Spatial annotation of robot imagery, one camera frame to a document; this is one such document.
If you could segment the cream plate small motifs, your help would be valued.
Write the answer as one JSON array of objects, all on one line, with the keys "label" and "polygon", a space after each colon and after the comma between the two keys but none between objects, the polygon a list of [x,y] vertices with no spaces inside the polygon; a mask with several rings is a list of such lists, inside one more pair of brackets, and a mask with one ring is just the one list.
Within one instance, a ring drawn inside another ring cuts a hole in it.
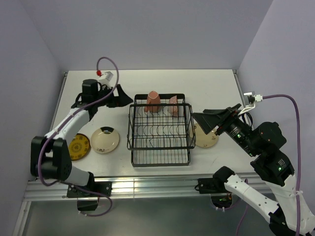
[{"label": "cream plate small motifs", "polygon": [[219,137],[215,134],[216,131],[216,129],[213,129],[208,134],[205,134],[200,125],[195,123],[189,130],[189,136],[193,138],[193,135],[195,135],[196,146],[200,148],[210,148],[214,146],[219,140]]}]

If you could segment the pink floral mug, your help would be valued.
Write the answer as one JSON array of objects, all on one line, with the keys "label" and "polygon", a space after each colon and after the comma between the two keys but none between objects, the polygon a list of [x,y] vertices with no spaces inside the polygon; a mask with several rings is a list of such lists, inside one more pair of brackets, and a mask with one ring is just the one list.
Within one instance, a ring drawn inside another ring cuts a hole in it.
[{"label": "pink floral mug", "polygon": [[148,93],[147,106],[144,107],[144,112],[152,112],[157,113],[160,110],[160,106],[157,106],[157,104],[160,104],[160,96],[156,91],[151,91]]}]

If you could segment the cream plate green brushstroke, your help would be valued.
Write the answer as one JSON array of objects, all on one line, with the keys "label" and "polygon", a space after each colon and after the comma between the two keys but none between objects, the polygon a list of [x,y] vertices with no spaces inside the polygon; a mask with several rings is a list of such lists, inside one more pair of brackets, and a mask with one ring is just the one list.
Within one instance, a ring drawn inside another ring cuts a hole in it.
[{"label": "cream plate green brushstroke", "polygon": [[118,131],[112,127],[104,126],[95,130],[91,136],[91,147],[99,154],[112,152],[120,142]]}]

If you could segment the yellow patterned plate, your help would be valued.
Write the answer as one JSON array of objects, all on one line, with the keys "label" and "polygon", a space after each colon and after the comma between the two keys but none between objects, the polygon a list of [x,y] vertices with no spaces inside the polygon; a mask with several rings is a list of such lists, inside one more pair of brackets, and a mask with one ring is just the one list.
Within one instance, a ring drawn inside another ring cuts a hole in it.
[{"label": "yellow patterned plate", "polygon": [[90,139],[81,133],[77,133],[68,146],[71,161],[85,158],[91,149]]}]

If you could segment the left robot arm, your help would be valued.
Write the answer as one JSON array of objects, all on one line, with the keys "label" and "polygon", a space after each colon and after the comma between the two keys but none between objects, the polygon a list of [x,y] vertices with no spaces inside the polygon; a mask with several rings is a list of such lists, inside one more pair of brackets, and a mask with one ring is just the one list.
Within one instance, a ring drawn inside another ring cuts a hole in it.
[{"label": "left robot arm", "polygon": [[53,183],[72,185],[84,196],[94,194],[96,184],[93,173],[72,165],[68,146],[100,107],[124,107],[132,102],[119,83],[110,87],[95,79],[84,80],[82,91],[77,95],[69,114],[49,133],[32,139],[31,174],[45,186],[50,186],[46,179],[51,179]]}]

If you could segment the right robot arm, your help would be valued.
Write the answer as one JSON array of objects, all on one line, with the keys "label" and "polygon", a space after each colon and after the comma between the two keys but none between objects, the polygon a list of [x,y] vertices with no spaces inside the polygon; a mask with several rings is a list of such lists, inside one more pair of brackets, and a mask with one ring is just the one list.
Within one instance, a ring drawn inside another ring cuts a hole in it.
[{"label": "right robot arm", "polygon": [[276,200],[270,200],[250,187],[229,167],[213,174],[212,189],[237,195],[259,212],[276,236],[309,236],[315,229],[315,216],[297,189],[297,176],[290,159],[281,152],[286,143],[276,122],[264,122],[256,129],[240,120],[240,104],[225,110],[204,110],[192,117],[205,134],[226,133],[254,161],[251,166],[270,187]]}]

